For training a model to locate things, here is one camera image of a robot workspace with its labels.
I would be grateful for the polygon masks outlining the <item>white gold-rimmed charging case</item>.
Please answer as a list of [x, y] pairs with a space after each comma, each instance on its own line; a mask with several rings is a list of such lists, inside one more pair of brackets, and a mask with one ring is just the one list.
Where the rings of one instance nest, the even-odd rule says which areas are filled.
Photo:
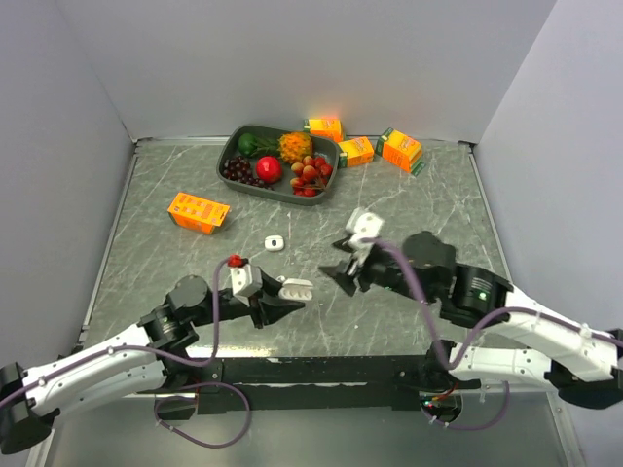
[[264, 247], [269, 252], [279, 252], [284, 249], [285, 241], [281, 235], [269, 235], [264, 240]]

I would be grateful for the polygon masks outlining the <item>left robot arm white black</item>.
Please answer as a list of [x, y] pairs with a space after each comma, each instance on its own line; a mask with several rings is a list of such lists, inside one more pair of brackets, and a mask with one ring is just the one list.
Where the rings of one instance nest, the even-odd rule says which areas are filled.
[[246, 265], [230, 270], [232, 285], [218, 289], [188, 275], [164, 302], [116, 336], [51, 363], [1, 369], [1, 451], [21, 452], [44, 441], [56, 422], [131, 393], [190, 384], [193, 361], [187, 347], [199, 326], [217, 330], [223, 321], [248, 317], [262, 329], [302, 309], [312, 299], [310, 281], [272, 278]]

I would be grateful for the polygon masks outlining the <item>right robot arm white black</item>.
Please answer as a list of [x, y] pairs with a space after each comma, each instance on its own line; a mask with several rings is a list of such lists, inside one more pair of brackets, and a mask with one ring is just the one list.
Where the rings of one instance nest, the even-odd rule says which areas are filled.
[[439, 304], [441, 319], [467, 330], [463, 344], [450, 344], [427, 324], [435, 357], [424, 372], [432, 385], [500, 379], [554, 390], [584, 409], [621, 402], [621, 330], [597, 331], [539, 304], [487, 269], [458, 263], [456, 248], [430, 232], [409, 236], [401, 247], [352, 237], [333, 246], [348, 259], [320, 271], [348, 295], [383, 287], [423, 307]]

